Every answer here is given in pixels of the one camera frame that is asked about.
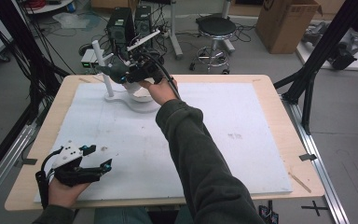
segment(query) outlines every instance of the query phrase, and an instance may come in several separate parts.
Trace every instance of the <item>cardboard box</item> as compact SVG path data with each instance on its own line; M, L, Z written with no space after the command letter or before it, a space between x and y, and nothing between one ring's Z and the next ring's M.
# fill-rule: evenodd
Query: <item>cardboard box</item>
M130 7L132 13L138 6L139 0L91 0L91 7L98 9L112 9L115 7Z
M294 53L319 7L314 0L265 0L255 30L269 53Z

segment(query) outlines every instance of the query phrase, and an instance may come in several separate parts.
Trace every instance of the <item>stool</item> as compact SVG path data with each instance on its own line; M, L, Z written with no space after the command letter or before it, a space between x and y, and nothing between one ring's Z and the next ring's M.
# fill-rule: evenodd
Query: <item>stool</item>
M201 35L210 36L212 45L203 47L197 51L197 56L193 59L189 69L194 71L196 60L208 65L208 73L211 67L225 65L222 74L229 74L228 54L217 47L219 40L225 40L232 37L237 27L234 22L221 17L209 17L199 21L199 32Z

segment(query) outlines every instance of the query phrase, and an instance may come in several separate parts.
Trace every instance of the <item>wooden table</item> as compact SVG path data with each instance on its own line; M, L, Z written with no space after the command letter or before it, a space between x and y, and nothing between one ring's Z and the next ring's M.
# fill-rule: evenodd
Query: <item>wooden table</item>
M269 77L262 75L174 75L174 77L178 83L240 82L253 84L293 186L293 192L289 194L255 195L252 196L254 200L320 197L324 195L324 187L311 162L302 161L299 158L300 155L306 154L306 150L303 147ZM78 84L89 82L100 82L100 80L93 76L69 76L63 81L28 155L28 158L37 159L37 163L36 165L24 165L22 167L12 191L7 197L5 203L6 210L20 211L42 208L40 203L34 202L34 196L38 192L34 174L40 169L41 163L54 145L62 121L75 96ZM78 202L76 207L163 205L179 203L185 203L185 199L167 198L153 200L88 201Z

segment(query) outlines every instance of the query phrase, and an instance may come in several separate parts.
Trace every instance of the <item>gray floor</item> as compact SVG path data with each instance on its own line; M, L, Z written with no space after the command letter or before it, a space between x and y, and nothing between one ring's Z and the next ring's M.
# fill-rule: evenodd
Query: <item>gray floor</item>
M47 13L38 18L42 26L53 32L48 35L48 40L76 74L87 74L89 71L80 64L78 48L90 43L91 39L99 38L96 35L103 35L106 21L87 16L92 19L92 27L89 29L62 30L58 24L51 24L52 15L54 13ZM195 33L197 25L194 20L197 17L198 15L194 15L178 19L177 33ZM256 22L256 18L233 17L232 20L243 25L254 25ZM302 66L295 54L267 53L255 30L245 33L251 37L251 41L233 42L236 51L230 57L230 74L265 74L275 82L292 75ZM189 71L188 66L197 49L209 45L210 41L192 35L178 35L178 39L184 58L176 61L171 43L166 40L166 69L171 74L206 74L204 66L196 66L195 71ZM66 69L56 55L54 59L59 67ZM220 74L221 70L215 68L211 73ZM28 85L13 60L10 63L0 63L0 143L29 103ZM287 88L280 88L278 93L284 93ZM310 130L350 223L358 223L358 72L321 69L314 88ZM0 187L0 223L30 223L40 214L40 211L8 212L4 208L6 197L19 170L20 168L13 167ZM276 200L273 202L274 211L280 214L281 223L333 223L329 211L321 210L317 216L315 210L301 208L312 206L312 201L320 207L327 206L324 198ZM255 204L267 205L267 202L256 201ZM92 209L81 210L75 223L91 223L92 216Z

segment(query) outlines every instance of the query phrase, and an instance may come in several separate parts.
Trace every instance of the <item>hand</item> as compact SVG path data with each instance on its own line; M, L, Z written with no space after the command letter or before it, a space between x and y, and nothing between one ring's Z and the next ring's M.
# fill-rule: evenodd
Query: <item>hand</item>
M147 89L150 92L152 98L158 103L159 105L164 105L167 101L177 99L175 93L171 89L170 84L168 83L166 78L163 78L159 84L152 84L148 81L140 81L138 82L143 88ZM177 88L177 82L174 79L173 83Z
M89 185L90 183L86 183L68 187L54 177L48 186L48 204L72 207L80 193Z

